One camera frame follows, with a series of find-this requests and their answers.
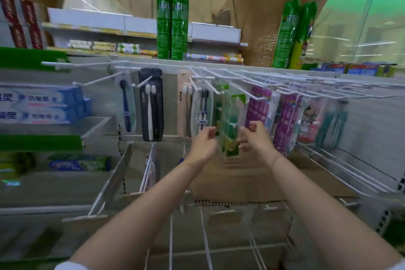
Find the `blue toothbrush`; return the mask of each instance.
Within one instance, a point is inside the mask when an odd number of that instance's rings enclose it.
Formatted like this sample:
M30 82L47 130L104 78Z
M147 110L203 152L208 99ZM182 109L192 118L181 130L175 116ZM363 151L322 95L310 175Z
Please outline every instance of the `blue toothbrush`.
M119 87L122 89L122 96L124 97L124 120L125 120L125 129L127 132L131 132L131 119L129 118L129 109L128 109L128 100L126 98L126 81L123 79L119 82Z

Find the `cardboard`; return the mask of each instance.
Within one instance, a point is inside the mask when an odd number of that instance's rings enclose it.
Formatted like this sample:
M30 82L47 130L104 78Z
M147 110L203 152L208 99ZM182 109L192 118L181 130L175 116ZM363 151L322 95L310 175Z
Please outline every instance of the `cardboard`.
M200 205L261 204L285 201L273 174L254 152L224 158L216 154L191 183L194 200ZM298 153L289 157L306 176L334 197L357 197L349 187Z

